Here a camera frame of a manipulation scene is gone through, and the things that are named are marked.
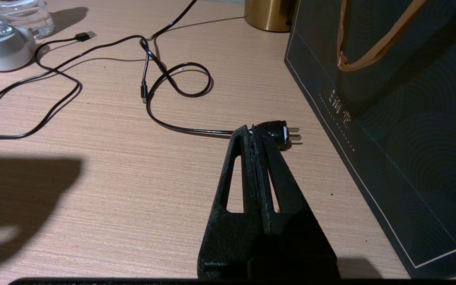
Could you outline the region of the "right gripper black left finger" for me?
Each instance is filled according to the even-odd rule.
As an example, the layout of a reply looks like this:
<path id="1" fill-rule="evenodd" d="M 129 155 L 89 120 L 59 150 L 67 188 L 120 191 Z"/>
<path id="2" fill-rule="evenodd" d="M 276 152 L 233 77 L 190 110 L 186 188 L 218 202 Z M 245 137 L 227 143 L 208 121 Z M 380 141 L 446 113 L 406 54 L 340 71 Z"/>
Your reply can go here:
<path id="1" fill-rule="evenodd" d="M 257 132 L 237 128 L 223 162 L 197 259 L 199 278 L 248 278 L 248 262 L 267 245 L 264 211 L 270 181 L 257 149 Z M 227 210 L 236 158 L 241 159 L 243 211 Z"/>

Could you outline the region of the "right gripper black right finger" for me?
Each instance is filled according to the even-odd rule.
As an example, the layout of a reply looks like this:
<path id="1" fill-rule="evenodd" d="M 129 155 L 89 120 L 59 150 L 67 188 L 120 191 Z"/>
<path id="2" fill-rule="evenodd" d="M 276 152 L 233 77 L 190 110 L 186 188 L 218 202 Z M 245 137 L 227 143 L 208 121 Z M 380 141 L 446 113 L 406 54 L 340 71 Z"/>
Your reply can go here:
<path id="1" fill-rule="evenodd" d="M 252 278 L 338 279 L 337 257 L 273 137 L 252 129 L 264 226 Z"/>

